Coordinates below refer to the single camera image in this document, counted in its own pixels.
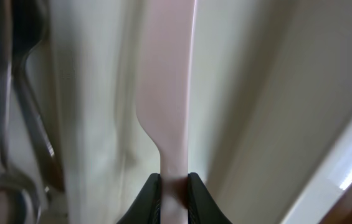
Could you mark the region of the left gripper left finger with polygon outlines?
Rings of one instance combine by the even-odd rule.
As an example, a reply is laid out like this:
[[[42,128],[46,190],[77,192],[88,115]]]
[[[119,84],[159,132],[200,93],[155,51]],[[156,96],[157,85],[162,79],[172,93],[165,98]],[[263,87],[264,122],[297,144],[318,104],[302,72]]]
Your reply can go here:
[[[160,224],[161,177],[152,173],[117,224]]]

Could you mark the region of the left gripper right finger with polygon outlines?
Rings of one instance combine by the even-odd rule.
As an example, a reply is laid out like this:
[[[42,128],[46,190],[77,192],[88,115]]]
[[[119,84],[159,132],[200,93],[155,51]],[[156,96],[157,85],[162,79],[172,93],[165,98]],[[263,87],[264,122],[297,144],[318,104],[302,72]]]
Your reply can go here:
[[[232,224],[217,206],[200,176],[188,174],[188,223]]]

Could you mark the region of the large steel spoon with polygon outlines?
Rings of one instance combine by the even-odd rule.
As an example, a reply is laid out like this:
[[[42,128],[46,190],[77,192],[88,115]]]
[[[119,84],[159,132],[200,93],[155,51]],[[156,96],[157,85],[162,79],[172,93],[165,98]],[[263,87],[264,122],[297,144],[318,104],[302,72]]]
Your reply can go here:
[[[7,223],[37,223],[41,204],[34,183],[9,161],[12,72],[11,2],[0,0],[0,193],[7,197]]]
[[[47,33],[48,18],[45,2],[12,0],[11,11],[14,90],[27,126],[42,182],[49,189],[64,192],[65,184],[62,167],[45,129],[26,72],[28,57],[44,40]]]

